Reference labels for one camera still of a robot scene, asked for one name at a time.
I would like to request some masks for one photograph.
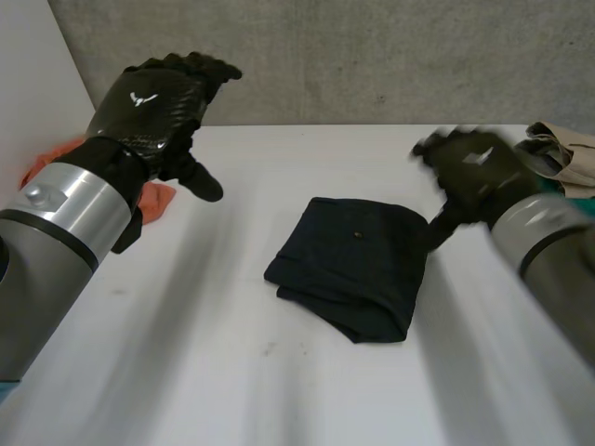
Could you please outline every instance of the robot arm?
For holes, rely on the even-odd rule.
[[[222,198],[189,150],[221,85],[241,76],[199,53],[126,69],[99,105],[87,140],[0,210],[0,401],[105,256],[140,236],[137,204],[146,181],[176,178],[199,198]]]
[[[92,138],[0,211],[1,383],[21,380],[121,235],[139,235],[142,216],[132,216],[145,181],[121,144]]]
[[[595,221],[558,195],[534,195],[504,213],[492,238],[549,317],[595,366]]]
[[[494,133],[433,134],[413,155],[446,194],[426,244],[438,248],[461,224],[484,222],[496,248],[583,358],[595,367],[595,220],[535,175]]]

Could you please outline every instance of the orange cloth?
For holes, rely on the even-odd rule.
[[[60,144],[55,147],[52,151],[44,153],[35,158],[35,163],[22,177],[19,184],[19,189],[25,187],[25,185],[35,177],[41,169],[46,165],[54,161],[55,158],[73,151],[78,146],[83,144],[85,141],[82,138],[76,138],[72,141]],[[142,187],[142,193],[140,195],[139,208],[142,211],[142,224],[146,225],[162,216],[167,208],[167,205],[172,201],[176,195],[176,190],[170,188],[165,184],[145,183]]]

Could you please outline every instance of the folded dark navy cloth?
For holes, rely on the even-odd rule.
[[[264,278],[352,342],[401,342],[424,276],[428,226],[396,204],[313,198]]]

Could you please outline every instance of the beige cloth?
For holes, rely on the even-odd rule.
[[[524,158],[534,171],[560,181],[568,198],[595,197],[595,136],[544,122],[529,126],[527,136],[543,141],[547,156],[561,166],[557,170],[544,163],[543,153],[525,153]]]

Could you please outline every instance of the white table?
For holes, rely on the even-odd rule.
[[[407,154],[433,129],[201,130],[224,200],[180,189],[106,259],[0,408],[0,445],[592,444],[593,376],[482,229],[429,260],[401,345],[355,346],[263,281],[313,196],[432,218],[442,198]]]

